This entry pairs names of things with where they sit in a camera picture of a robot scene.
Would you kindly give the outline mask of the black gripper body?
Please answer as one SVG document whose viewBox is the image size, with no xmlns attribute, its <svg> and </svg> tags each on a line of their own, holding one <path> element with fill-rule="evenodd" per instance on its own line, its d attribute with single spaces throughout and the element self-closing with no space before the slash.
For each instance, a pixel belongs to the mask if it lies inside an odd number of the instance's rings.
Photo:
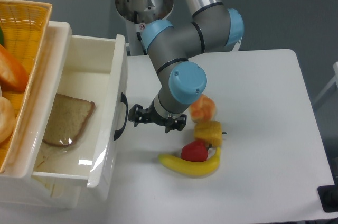
<svg viewBox="0 0 338 224">
<path fill-rule="evenodd" d="M 174 119 L 178 118 L 175 117 L 174 114 L 172 113 L 164 113 L 160 114 L 157 112 L 155 109 L 155 104 L 151 104 L 148 107 L 148 115 L 149 115 L 149 123 L 156 123 L 157 125 L 164 126 L 165 127 L 165 122 L 169 117 L 173 117 Z"/>
</svg>

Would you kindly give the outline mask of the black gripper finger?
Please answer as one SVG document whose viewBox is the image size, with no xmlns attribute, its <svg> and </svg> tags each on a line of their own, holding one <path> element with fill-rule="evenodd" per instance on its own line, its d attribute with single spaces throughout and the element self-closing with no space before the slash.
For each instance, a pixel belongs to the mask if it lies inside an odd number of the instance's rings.
<svg viewBox="0 0 338 224">
<path fill-rule="evenodd" d="M 128 121 L 133 122 L 134 127 L 149 123 L 148 109 L 139 104 L 133 105 L 128 112 Z"/>
<path fill-rule="evenodd" d="M 174 119 L 169 117 L 165 122 L 165 132 L 169 133 L 172 130 L 182 131 L 186 126 L 187 115 L 181 114 L 178 118 Z"/>
</svg>

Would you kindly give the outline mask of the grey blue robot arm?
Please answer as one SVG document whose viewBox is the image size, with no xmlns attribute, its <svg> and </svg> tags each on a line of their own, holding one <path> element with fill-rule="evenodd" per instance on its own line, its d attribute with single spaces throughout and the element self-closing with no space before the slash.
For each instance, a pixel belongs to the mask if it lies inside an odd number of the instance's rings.
<svg viewBox="0 0 338 224">
<path fill-rule="evenodd" d="M 187 26 L 175 28 L 167 19 L 173 0 L 115 0 L 119 15 L 132 24 L 132 51 L 148 55 L 161 88 L 147 108 L 134 105 L 126 120 L 154 123 L 167 132 L 186 125 L 185 110 L 206 88 L 206 74 L 191 57 L 241 40 L 244 24 L 237 10 L 222 0 L 186 0 L 192 15 Z"/>
</svg>

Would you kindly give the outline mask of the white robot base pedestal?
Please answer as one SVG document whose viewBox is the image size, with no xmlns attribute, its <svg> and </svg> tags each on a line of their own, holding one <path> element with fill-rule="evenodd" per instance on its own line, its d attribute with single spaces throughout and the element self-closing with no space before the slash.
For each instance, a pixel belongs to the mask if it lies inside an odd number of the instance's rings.
<svg viewBox="0 0 338 224">
<path fill-rule="evenodd" d="M 130 55 L 145 55 L 141 32 L 147 24 L 168 18 L 174 0 L 115 0 L 115 5 L 125 21 Z"/>
</svg>

